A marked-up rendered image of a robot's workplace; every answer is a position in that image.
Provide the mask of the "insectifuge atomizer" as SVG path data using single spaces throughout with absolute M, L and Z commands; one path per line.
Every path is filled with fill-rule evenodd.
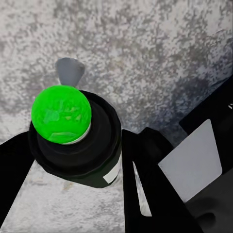
M 82 62 L 66 57 L 55 68 L 61 85 L 45 89 L 33 102 L 31 153 L 47 173 L 108 187 L 117 179 L 122 157 L 117 113 L 99 95 L 75 88 L 85 72 Z

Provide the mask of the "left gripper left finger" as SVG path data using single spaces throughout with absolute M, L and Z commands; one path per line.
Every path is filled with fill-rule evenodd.
M 0 228 L 35 160 L 28 135 L 20 133 L 0 145 Z

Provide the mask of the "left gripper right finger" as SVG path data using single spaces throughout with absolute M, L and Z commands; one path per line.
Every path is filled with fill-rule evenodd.
M 203 233 L 138 135 L 122 130 L 125 233 Z M 133 162 L 152 216 L 140 212 Z

